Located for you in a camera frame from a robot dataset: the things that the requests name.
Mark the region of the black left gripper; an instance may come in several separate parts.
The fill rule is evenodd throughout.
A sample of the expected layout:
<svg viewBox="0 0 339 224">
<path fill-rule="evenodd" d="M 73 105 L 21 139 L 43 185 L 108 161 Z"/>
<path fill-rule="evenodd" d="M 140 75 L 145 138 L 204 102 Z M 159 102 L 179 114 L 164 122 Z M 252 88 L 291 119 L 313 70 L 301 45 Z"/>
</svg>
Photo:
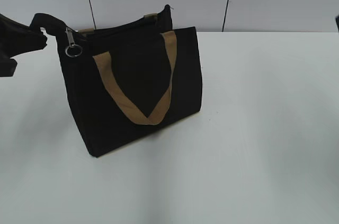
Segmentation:
<svg viewBox="0 0 339 224">
<path fill-rule="evenodd" d="M 28 26 L 13 26 L 1 15 L 1 77 L 12 77 L 17 67 L 13 56 L 45 48 L 47 37 Z"/>
</svg>

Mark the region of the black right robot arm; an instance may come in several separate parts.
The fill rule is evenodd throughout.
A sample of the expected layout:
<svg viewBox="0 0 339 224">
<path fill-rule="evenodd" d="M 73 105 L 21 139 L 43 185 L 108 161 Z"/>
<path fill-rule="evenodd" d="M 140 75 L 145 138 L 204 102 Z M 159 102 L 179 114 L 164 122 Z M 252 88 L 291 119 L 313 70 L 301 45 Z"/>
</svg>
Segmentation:
<svg viewBox="0 0 339 224">
<path fill-rule="evenodd" d="M 336 16 L 335 22 L 336 22 L 337 29 L 338 29 L 338 31 L 339 31 L 339 15 Z"/>
</svg>

